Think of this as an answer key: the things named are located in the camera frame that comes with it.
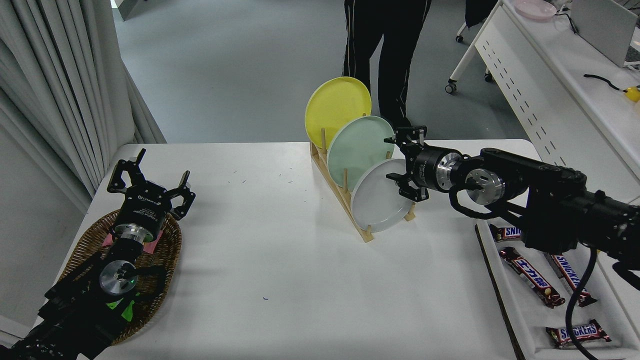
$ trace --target wooden dish rack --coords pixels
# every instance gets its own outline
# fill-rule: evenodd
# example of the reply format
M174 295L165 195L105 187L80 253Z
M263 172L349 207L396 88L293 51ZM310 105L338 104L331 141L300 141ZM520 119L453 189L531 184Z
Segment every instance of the wooden dish rack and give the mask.
M351 223L353 224L353 226L356 228L356 230L358 231L358 233L360 234L364 242L368 243L369 241L373 240L373 234L371 233L371 225L367 227L367 230L361 229L360 226L358 226L358 224L356 224L355 220L353 219L353 214L351 212L351 192L349 192L349 186L348 186L349 184L348 169L347 168L344 169L344 175L343 175L344 187L338 186L338 184L336 184L335 181L333 181L333 179L331 178L331 174L329 174L329 167L327 165L327 160L326 160L326 155L327 155L326 135L325 135L326 132L324 128L322 128L321 131L322 131L321 133L322 147L318 147L313 142L309 142L311 158L314 160L314 163L316 163L316 166L320 170L320 173L322 173L326 183L329 185L329 187L333 191L333 194L338 199L338 202L340 203L340 205L342 205L342 208L347 213L347 216L351 220ZM387 151L387 159L389 158L391 158L391 152ZM414 209L415 209L415 202L412 204L409 212L404 216L404 219L406 221L411 221L415 218L415 213L413 212Z

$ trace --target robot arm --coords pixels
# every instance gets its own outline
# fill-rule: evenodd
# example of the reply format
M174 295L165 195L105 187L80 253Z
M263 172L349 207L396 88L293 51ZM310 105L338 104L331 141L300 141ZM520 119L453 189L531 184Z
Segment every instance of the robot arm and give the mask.
M142 149L135 161L120 160L109 180L108 192L122 193L125 200L109 232L113 245L97 252L55 284L46 294L47 303L38 315L44 321L11 349L0 346L0 359L39 360L89 359L110 346L126 328L123 312L131 302L151 301L164 290L166 269L162 266L136 268L143 244L154 241L170 213L184 217L193 200L186 171L178 187L167 190L145 179L140 171ZM122 179L129 175L130 186ZM173 207L172 199L183 203ZM139 276L156 276L156 289L139 294Z
M400 195L426 200L427 189L448 193L454 209L473 218L501 217L522 230L525 246L552 254L578 242L606 252L619 263L615 271L640 290L640 208L616 201L601 190L586 190L587 177L574 169L549 165L498 149L478 156L424 142L426 127L396 130L385 142L406 157L405 174L388 174ZM527 205L509 202L529 190ZM458 192L489 210L479 213L458 202Z

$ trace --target chair wheel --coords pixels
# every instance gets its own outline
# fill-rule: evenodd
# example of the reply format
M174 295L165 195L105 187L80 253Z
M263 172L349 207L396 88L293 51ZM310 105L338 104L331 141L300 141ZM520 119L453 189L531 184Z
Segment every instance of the chair wheel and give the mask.
M448 84L444 87L444 91L446 91L447 94L453 94L457 89L458 87L454 83Z

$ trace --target white tray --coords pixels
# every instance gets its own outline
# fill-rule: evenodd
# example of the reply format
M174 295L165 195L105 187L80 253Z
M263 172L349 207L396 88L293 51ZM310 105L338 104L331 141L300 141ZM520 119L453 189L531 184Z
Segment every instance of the white tray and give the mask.
M507 226L507 223L494 221L491 223ZM485 250L487 265L495 279L498 296L504 304L505 321L509 322L513 329L512 339L515 336L517 340L514 346L519 346L522 355L528 360L585 359L578 350L555 349L545 332L545 327L565 327L564 313L571 296L561 282L564 280L556 277L543 253L526 248L520 241L495 243L489 231L488 222L478 220L476 224L480 245ZM498 250L507 246L514 247L525 259L529 260L538 272L565 298L566 302L562 306L553 309L544 306L531 288L500 258ZM578 245L577 249L568 251L564 255L573 269L582 275L589 260L589 250ZM584 347L600 360L640 359L640 341L599 266L593 270L586 288L594 298L598 299L598 302L586 307L576 306L573 311L573 325L582 325L595 318L612 341L586 343Z

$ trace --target white table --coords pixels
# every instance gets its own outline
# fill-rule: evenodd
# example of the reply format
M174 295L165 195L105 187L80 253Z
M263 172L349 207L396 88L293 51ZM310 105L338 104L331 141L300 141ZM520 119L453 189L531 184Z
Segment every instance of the white table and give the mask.
M525 140L429 143L537 158ZM365 244L307 143L125 145L113 161L142 147L147 179L171 188L188 169L196 199L179 223L182 253L158 314L99 359L515 357L474 219L445 194ZM76 241L121 206L107 181Z
M527 19L514 2L497 3L452 79L479 52L543 161L581 170L590 188L640 203L640 115L622 93L583 77L597 74L626 88L639 84L640 74L573 34L567 17Z

